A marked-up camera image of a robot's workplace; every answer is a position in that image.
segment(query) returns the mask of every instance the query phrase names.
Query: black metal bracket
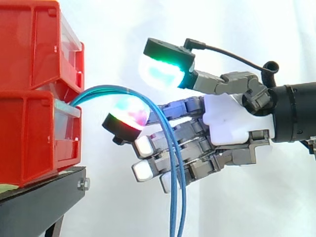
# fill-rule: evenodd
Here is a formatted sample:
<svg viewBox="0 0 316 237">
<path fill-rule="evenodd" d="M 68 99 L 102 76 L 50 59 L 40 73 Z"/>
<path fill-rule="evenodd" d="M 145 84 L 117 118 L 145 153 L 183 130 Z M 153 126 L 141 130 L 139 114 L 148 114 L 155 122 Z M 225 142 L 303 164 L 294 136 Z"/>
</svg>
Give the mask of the black metal bracket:
<svg viewBox="0 0 316 237">
<path fill-rule="evenodd" d="M 37 237 L 55 228 L 84 197 L 78 182 L 85 177 L 85 167 L 71 167 L 52 179 L 0 194 L 0 237 Z"/>
</svg>

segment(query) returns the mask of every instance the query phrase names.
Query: red storage bin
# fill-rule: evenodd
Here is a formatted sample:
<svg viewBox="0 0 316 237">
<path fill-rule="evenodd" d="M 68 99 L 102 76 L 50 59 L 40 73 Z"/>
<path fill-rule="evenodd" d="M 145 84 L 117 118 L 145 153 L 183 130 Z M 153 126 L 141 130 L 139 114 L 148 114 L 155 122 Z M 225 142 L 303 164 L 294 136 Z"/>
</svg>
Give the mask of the red storage bin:
<svg viewBox="0 0 316 237">
<path fill-rule="evenodd" d="M 81 111 L 48 91 L 0 91 L 0 184 L 23 187 L 80 162 Z"/>
<path fill-rule="evenodd" d="M 0 90 L 83 91 L 83 44 L 54 0 L 0 0 Z"/>
</svg>

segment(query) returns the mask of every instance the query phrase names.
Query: robotic arm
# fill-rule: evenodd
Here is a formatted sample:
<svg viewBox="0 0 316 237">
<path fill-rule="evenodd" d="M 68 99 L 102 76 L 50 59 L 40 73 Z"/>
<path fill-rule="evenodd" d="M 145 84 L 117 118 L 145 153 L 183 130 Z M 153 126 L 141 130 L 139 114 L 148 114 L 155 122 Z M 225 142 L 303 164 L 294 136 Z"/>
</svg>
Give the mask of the robotic arm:
<svg viewBox="0 0 316 237">
<path fill-rule="evenodd" d="M 192 49 L 215 50 L 259 69 L 262 83 L 251 72 L 231 72 L 217 77 L 197 71 Z M 164 82 L 205 93 L 199 98 L 160 106 L 168 120 L 192 118 L 174 127 L 187 185 L 220 171 L 225 165 L 256 163 L 255 148 L 269 145 L 270 139 L 276 143 L 301 141 L 310 154 L 315 154 L 316 82 L 276 86 L 277 63 L 268 62 L 261 68 L 192 39 L 187 39 L 183 47 L 148 39 L 144 54 L 150 60 L 169 65 L 158 72 L 143 66 L 152 72 L 142 75 L 149 78 L 150 84 L 157 84 L 153 75 L 159 75 L 160 85 Z M 151 113 L 147 125 L 154 123 L 157 118 Z M 163 132 L 142 136 L 132 146 L 141 159 L 132 167 L 137 181 L 160 176 L 164 191 L 170 192 L 169 153 Z"/>
</svg>

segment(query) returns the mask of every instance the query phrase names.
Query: blue cable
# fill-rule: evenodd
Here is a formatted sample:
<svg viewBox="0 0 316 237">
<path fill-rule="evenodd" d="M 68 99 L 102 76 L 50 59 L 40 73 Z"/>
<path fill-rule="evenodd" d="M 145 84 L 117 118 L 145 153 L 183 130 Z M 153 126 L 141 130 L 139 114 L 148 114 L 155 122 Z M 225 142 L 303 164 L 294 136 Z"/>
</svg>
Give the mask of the blue cable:
<svg viewBox="0 0 316 237">
<path fill-rule="evenodd" d="M 184 173 L 184 168 L 183 168 L 183 161 L 181 158 L 181 153 L 180 149 L 178 146 L 178 143 L 176 141 L 176 138 L 173 133 L 173 129 L 171 128 L 168 120 L 162 113 L 162 111 L 147 97 L 139 94 L 136 91 L 129 90 L 125 87 L 120 87 L 120 86 L 113 86 L 113 85 L 105 85 L 105 86 L 96 86 L 93 87 L 79 96 L 75 98 L 75 100 L 71 103 L 71 105 L 76 106 L 80 103 L 83 103 L 87 100 L 93 99 L 95 97 L 101 96 L 101 95 L 108 95 L 108 94 L 130 94 L 137 96 L 138 98 L 142 99 L 146 104 L 149 105 L 149 107 L 154 111 L 156 116 L 158 117 L 161 126 L 164 130 L 167 142 L 170 141 L 170 136 L 172 143 L 174 144 L 175 147 L 175 152 L 176 156 L 178 158 L 179 162 L 179 169 L 180 169 L 180 176 L 181 176 L 181 190 L 182 190 L 182 212 L 181 212 L 181 220 L 180 220 L 180 225 L 179 225 L 179 231 L 178 231 L 178 237 L 182 236 L 183 233 L 183 228 L 184 228 L 184 223 L 185 223 L 185 216 L 186 216 L 186 181 L 185 181 L 185 173 Z M 168 142 L 169 146 L 169 152 L 170 152 L 170 162 L 174 163 L 174 153 L 172 149 L 172 145 L 170 146 L 170 143 Z M 171 207 L 170 207 L 170 236 L 174 236 L 175 233 L 175 220 L 176 220 L 176 177 L 175 177 L 175 164 L 171 166 Z"/>
</svg>

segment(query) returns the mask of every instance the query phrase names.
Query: white backdrop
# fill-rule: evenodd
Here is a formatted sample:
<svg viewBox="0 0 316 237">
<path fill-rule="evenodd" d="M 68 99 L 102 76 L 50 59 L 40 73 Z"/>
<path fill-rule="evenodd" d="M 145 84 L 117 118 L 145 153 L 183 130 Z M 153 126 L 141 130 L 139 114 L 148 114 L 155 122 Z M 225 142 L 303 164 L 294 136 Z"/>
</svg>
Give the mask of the white backdrop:
<svg viewBox="0 0 316 237">
<path fill-rule="evenodd" d="M 60 0 L 85 44 L 85 85 L 117 84 L 154 102 L 193 95 L 163 93 L 138 75 L 148 37 L 173 44 L 194 38 L 257 64 L 280 65 L 277 84 L 315 80 L 316 14 L 312 0 Z M 197 52 L 196 68 L 220 75 L 252 70 L 213 52 Z M 168 236 L 169 196 L 158 180 L 136 183 L 129 146 L 101 127 L 115 97 L 83 108 L 82 165 L 91 189 L 66 215 L 62 237 Z M 144 131 L 150 134 L 158 128 Z M 185 237 L 316 235 L 316 162 L 300 144 L 257 151 L 257 165 L 226 167 L 188 187 Z"/>
</svg>

